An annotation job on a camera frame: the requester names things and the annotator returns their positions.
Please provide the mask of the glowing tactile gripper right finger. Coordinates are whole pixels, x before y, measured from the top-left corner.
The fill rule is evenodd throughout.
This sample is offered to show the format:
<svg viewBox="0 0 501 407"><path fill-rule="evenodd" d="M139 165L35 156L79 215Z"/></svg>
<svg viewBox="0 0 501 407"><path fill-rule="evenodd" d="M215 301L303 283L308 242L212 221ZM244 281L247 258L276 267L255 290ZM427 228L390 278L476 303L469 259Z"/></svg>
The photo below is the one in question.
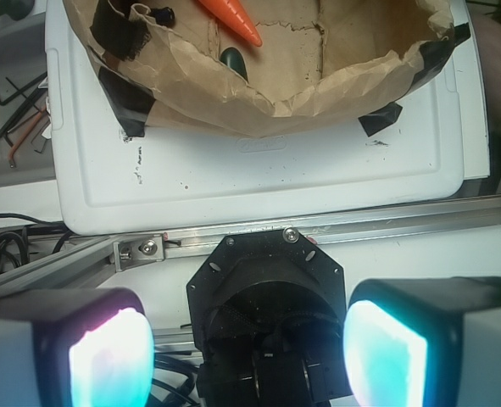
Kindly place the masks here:
<svg viewBox="0 0 501 407"><path fill-rule="evenodd" d="M501 277L364 280L343 352L360 406L501 406Z"/></svg>

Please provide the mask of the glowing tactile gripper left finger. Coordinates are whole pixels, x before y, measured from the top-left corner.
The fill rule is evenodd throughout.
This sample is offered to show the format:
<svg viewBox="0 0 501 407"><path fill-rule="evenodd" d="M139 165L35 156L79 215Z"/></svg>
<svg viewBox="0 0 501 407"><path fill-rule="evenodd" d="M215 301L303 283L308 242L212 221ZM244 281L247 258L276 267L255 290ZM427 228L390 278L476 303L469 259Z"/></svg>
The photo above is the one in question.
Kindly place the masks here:
<svg viewBox="0 0 501 407"><path fill-rule="evenodd" d="M130 289L0 289L0 406L144 406L153 354Z"/></svg>

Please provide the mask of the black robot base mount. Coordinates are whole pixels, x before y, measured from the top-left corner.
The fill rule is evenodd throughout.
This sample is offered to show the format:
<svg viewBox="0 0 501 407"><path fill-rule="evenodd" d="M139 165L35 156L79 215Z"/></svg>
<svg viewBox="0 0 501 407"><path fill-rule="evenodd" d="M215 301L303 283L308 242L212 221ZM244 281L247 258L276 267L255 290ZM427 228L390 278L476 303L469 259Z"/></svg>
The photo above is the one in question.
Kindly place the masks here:
<svg viewBox="0 0 501 407"><path fill-rule="evenodd" d="M186 286L205 406L327 406L351 391L343 268L294 228L228 236Z"/></svg>

